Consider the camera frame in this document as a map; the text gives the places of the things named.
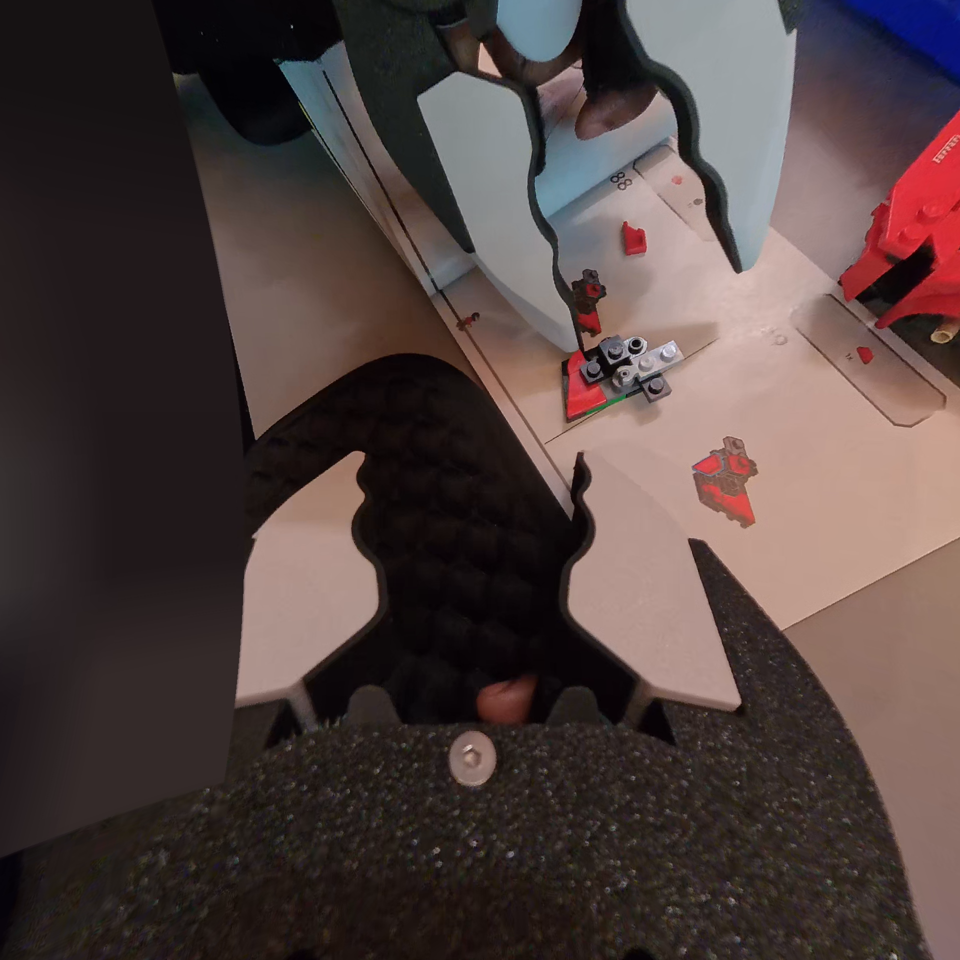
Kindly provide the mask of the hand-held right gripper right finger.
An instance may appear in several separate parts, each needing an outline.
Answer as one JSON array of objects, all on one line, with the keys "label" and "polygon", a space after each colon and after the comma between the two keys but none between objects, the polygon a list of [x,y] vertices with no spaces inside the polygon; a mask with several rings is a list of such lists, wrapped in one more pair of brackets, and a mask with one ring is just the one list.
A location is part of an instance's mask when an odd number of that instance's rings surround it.
[{"label": "hand-held right gripper right finger", "polygon": [[741,695],[694,561],[674,518],[595,451],[578,454],[574,516],[585,536],[566,569],[566,615],[654,700],[734,713]]}]

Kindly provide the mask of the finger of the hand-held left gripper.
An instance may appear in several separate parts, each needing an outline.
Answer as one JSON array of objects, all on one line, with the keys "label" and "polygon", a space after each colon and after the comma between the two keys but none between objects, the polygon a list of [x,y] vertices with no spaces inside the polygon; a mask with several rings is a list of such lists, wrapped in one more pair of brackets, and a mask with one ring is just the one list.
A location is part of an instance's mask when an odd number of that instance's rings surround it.
[{"label": "finger of the hand-held left gripper", "polygon": [[782,173],[796,27],[777,1],[628,1],[626,32],[674,109],[732,269],[752,269]]},{"label": "finger of the hand-held left gripper", "polygon": [[334,2],[356,87],[387,154],[463,251],[544,339],[581,346],[557,237],[536,199],[545,152],[535,97],[509,78],[461,70],[440,35],[499,31],[530,60],[573,37],[581,5],[541,2]]}]

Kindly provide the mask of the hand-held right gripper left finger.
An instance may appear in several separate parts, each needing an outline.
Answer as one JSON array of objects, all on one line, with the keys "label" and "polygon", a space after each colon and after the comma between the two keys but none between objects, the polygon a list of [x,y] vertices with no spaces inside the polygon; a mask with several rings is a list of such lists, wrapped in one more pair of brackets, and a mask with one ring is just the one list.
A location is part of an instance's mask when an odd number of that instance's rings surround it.
[{"label": "hand-held right gripper left finger", "polygon": [[283,700],[304,730],[319,721],[306,676],[375,621],[380,586],[357,545],[365,501],[353,451],[296,492],[254,533],[244,576],[237,708]]}]

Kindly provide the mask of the small red black brick assembly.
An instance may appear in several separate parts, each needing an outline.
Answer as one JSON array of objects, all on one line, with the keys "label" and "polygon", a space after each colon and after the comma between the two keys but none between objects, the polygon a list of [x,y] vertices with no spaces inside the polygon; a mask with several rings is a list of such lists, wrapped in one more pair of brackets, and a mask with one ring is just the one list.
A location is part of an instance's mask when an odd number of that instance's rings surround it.
[{"label": "small red black brick assembly", "polygon": [[657,402],[671,393],[666,373],[685,360],[677,342],[649,346],[640,336],[606,337],[561,365],[565,420],[573,424],[632,397]]}]

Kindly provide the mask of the person's left hand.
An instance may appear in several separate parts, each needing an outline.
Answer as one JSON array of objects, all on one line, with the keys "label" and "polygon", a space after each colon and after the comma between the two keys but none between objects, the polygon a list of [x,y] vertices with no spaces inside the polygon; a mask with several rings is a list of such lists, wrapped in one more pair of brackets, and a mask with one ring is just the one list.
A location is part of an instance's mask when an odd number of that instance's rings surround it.
[{"label": "person's left hand", "polygon": [[574,34],[563,51],[546,61],[535,61],[521,54],[502,30],[494,29],[481,44],[500,76],[538,90],[570,69],[582,65],[586,100],[575,122],[575,135],[582,141],[617,130],[642,115],[656,98],[659,89],[652,78],[629,64],[610,62],[603,51],[603,40],[614,22],[606,12],[584,6]]}]

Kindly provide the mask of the person's right hand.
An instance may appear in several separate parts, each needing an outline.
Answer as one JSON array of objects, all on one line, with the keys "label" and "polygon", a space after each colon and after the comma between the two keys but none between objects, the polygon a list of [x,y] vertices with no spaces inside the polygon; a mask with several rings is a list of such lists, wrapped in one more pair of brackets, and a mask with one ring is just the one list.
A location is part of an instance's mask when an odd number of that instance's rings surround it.
[{"label": "person's right hand", "polygon": [[488,684],[476,696],[476,714],[486,725],[520,726],[530,717],[538,687],[536,675]]}]

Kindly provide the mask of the blue plastic bin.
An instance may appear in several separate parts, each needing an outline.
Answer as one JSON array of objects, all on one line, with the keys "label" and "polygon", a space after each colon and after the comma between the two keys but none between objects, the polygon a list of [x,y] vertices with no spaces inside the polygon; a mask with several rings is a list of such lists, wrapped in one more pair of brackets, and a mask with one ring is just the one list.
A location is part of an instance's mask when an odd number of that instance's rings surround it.
[{"label": "blue plastic bin", "polygon": [[798,71],[870,83],[918,76],[957,86],[956,8],[953,2],[804,2]]}]

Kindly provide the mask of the red brick car model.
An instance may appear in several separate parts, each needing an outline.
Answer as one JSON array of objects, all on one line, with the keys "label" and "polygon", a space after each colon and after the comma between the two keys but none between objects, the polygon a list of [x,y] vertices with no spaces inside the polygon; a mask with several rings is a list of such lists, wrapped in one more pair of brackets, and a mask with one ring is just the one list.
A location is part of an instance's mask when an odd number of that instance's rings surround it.
[{"label": "red brick car model", "polygon": [[959,317],[959,115],[955,114],[872,211],[865,246],[840,276],[844,299],[887,304],[876,328]]}]

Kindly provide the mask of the white instruction booklet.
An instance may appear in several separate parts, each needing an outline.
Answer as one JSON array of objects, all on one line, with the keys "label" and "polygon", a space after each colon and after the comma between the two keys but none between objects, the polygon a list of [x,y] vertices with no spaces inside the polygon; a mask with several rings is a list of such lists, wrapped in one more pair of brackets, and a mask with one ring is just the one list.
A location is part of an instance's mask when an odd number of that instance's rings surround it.
[{"label": "white instruction booklet", "polygon": [[[611,137],[579,142],[579,72],[547,85],[538,198],[566,280],[606,284],[606,335],[674,341],[672,395],[567,423],[565,355],[473,267],[382,146],[343,45],[281,66],[324,149],[407,260],[496,405],[559,490],[597,450],[707,541],[790,627],[958,538],[958,389],[770,230],[734,273],[657,97]],[[646,231],[623,253],[621,225]]]}]

